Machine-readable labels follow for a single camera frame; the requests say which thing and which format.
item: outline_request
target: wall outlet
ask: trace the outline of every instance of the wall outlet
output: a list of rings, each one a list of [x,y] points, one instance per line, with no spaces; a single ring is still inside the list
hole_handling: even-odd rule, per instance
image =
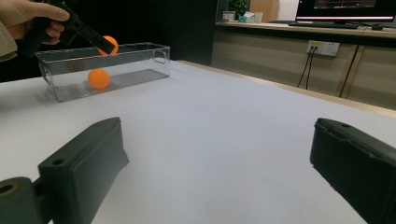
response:
[[[310,40],[308,42],[308,48],[306,48],[306,52],[312,52],[312,48],[317,48],[314,53],[316,54],[320,54],[322,51],[322,46],[323,46],[323,42],[322,41],[317,41],[317,40]]]
[[[340,47],[340,43],[324,42],[320,54],[335,56],[337,55],[337,51],[339,47]]]

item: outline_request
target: cable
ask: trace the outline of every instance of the cable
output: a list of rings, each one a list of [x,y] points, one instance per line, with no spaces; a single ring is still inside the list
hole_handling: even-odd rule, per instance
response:
[[[314,54],[316,49],[317,49],[316,47],[311,47],[311,49],[308,52],[308,57],[306,58],[305,68],[304,68],[303,73],[301,74],[300,81],[298,82],[297,88],[300,87],[301,80],[303,80],[303,76],[304,76],[304,73],[305,73],[305,70],[306,70],[306,66],[308,65],[309,58],[311,58],[311,56]]]
[[[312,59],[314,58],[315,51],[317,49],[314,48],[314,51],[312,51],[311,55],[311,61],[309,62],[309,69],[308,69],[308,75],[306,76],[306,82],[305,82],[305,89],[308,90],[308,79],[309,79],[309,74],[311,74],[311,67],[312,67]]]
[[[344,92],[344,89],[345,89],[345,87],[346,87],[347,79],[349,78],[350,70],[352,69],[352,65],[354,64],[355,59],[356,59],[356,57],[357,57],[357,54],[358,54],[358,51],[359,51],[359,47],[360,47],[360,46],[358,45],[358,46],[356,47],[356,49],[354,50],[355,52],[354,52],[354,54],[353,54],[352,61],[350,62],[349,68],[348,68],[348,70],[347,70],[347,72],[346,72],[346,78],[344,79],[343,88],[341,88],[340,94],[338,95],[338,97],[340,97],[340,98],[342,97],[343,92]]]
[[[349,22],[350,24],[358,24],[359,26],[367,26],[370,27],[370,24],[364,22]]]

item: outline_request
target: sleeve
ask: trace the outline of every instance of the sleeve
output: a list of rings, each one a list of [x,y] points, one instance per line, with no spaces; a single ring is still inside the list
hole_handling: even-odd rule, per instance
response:
[[[0,62],[17,56],[18,46],[7,28],[0,22]]]

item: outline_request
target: box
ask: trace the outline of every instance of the box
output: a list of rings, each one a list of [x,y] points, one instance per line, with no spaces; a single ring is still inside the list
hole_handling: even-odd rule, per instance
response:
[[[235,21],[235,11],[223,11],[223,19],[226,21]]]
[[[102,55],[97,48],[39,51],[35,54],[49,92],[58,102],[170,76],[170,48],[153,43],[119,45],[117,54]],[[105,88],[88,81],[93,69],[108,73]]]

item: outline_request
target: hand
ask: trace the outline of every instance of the hand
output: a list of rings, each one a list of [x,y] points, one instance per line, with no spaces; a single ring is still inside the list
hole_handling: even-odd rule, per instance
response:
[[[32,28],[35,17],[47,17],[53,21],[46,32],[50,39],[44,44],[56,44],[64,27],[57,21],[67,21],[69,13],[59,7],[29,0],[0,0],[0,22],[2,22],[14,39],[23,39]]]

